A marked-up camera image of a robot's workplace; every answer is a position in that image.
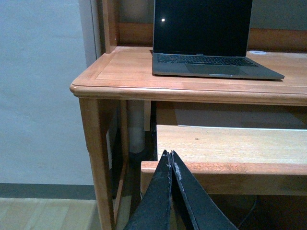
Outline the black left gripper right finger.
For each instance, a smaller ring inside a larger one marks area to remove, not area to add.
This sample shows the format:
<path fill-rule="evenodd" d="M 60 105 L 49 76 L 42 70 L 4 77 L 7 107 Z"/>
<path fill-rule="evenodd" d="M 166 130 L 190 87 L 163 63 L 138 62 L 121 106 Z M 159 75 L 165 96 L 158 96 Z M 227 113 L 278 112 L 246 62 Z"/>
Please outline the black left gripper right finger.
<path fill-rule="evenodd" d="M 236 230 L 175 151 L 170 153 L 170 162 L 172 197 L 185 229 Z"/>

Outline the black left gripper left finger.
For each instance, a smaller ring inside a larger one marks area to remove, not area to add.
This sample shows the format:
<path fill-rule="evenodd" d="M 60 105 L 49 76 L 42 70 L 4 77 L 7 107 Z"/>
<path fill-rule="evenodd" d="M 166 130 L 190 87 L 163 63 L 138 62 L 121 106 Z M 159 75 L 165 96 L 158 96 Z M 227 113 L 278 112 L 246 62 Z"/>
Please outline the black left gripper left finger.
<path fill-rule="evenodd" d="M 142 201 L 124 229 L 170 229 L 171 188 L 170 154 L 164 150 Z"/>

